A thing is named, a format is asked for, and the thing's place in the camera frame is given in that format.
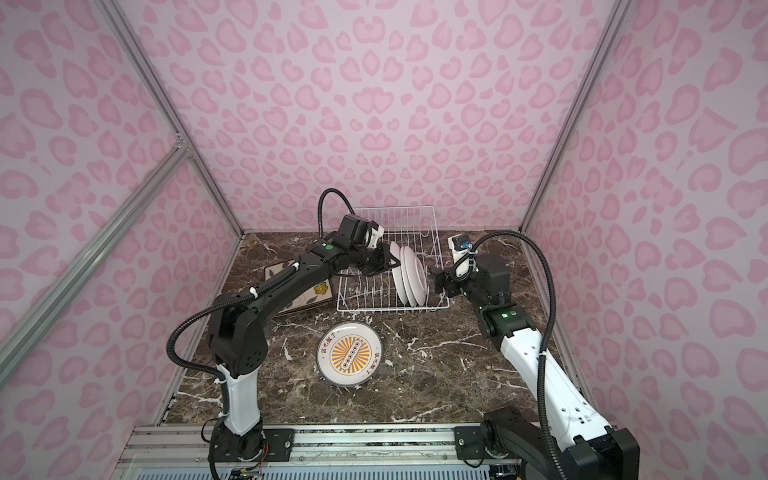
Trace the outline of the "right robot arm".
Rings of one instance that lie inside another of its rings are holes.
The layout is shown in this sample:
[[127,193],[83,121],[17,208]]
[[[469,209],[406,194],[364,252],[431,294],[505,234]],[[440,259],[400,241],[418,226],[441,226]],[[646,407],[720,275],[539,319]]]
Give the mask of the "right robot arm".
[[459,274],[431,272],[435,288],[468,300],[481,333],[532,393],[538,421],[513,407],[484,415],[483,455],[513,456],[521,479],[636,479],[640,446],[592,407],[549,351],[543,333],[510,292],[510,272],[498,255],[484,254]]

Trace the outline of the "aluminium corner post right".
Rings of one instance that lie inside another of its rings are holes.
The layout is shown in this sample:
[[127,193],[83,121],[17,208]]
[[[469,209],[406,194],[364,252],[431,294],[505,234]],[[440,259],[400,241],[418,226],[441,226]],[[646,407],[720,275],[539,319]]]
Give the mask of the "aluminium corner post right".
[[569,143],[577,131],[579,122],[587,109],[611,54],[617,47],[621,35],[630,22],[636,1],[615,1],[604,28],[598,37],[596,48],[586,64],[582,78],[578,83],[573,99],[570,101],[567,115],[558,131],[553,147],[543,169],[542,176],[534,190],[530,205],[520,225],[520,231],[531,233],[533,224],[545,202],[545,197],[554,176],[562,163]]

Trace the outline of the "aluminium corner post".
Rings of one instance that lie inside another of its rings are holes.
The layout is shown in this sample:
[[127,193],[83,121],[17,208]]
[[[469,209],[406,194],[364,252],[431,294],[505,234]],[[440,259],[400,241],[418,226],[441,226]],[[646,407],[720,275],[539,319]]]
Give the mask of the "aluminium corner post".
[[118,44],[127,55],[136,73],[143,82],[149,96],[159,109],[161,116],[168,123],[181,147],[191,154],[192,163],[197,174],[201,178],[208,193],[212,196],[215,205],[219,208],[237,239],[242,240],[245,230],[237,219],[234,210],[225,198],[221,188],[216,183],[211,169],[206,165],[202,154],[192,139],[189,129],[185,126],[179,110],[171,100],[168,90],[163,85],[160,76],[149,60],[145,49],[141,45],[138,35],[131,26],[118,1],[96,0],[95,6],[99,9],[108,27],[114,34]]
[[630,22],[636,1],[615,1],[604,28],[598,37],[596,48],[586,64],[582,78],[578,83],[573,99],[570,101],[567,115],[558,131],[553,147],[543,169],[542,176],[534,190],[530,205],[520,225],[520,231],[531,233],[533,224],[545,202],[545,197],[554,176],[562,163],[569,143],[577,131],[579,122],[587,109],[611,54],[617,47],[621,35]]

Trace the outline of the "aluminium frame strut left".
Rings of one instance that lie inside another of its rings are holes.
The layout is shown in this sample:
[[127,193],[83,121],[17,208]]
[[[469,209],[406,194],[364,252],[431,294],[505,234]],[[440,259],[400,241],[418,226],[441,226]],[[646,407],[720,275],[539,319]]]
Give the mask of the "aluminium frame strut left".
[[13,377],[188,157],[188,143],[180,141],[22,317],[1,344],[2,385]]

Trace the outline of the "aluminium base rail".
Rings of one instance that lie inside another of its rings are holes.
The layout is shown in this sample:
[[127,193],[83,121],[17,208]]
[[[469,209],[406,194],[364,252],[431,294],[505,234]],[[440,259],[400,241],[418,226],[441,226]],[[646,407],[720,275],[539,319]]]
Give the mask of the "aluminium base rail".
[[198,427],[136,429],[115,479],[521,479],[515,457],[473,468],[457,457],[459,424],[268,426],[266,453],[238,460]]

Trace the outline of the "aluminium corner post left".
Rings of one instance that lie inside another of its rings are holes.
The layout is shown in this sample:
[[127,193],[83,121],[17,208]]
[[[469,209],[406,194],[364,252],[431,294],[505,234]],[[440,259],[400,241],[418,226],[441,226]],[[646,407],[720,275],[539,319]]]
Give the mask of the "aluminium corner post left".
[[192,139],[189,129],[185,126],[179,110],[171,100],[168,90],[163,85],[160,76],[149,60],[145,49],[141,45],[138,35],[131,26],[118,1],[96,0],[95,6],[99,9],[108,27],[114,34],[118,44],[127,55],[136,73],[143,82],[149,96],[159,109],[161,116],[168,123],[181,147],[191,154],[192,163],[197,174],[201,178],[208,193],[212,196],[215,205],[219,208],[237,239],[242,240],[245,230],[237,219],[234,210],[225,198],[221,188],[216,183],[211,169],[206,165],[202,154]]

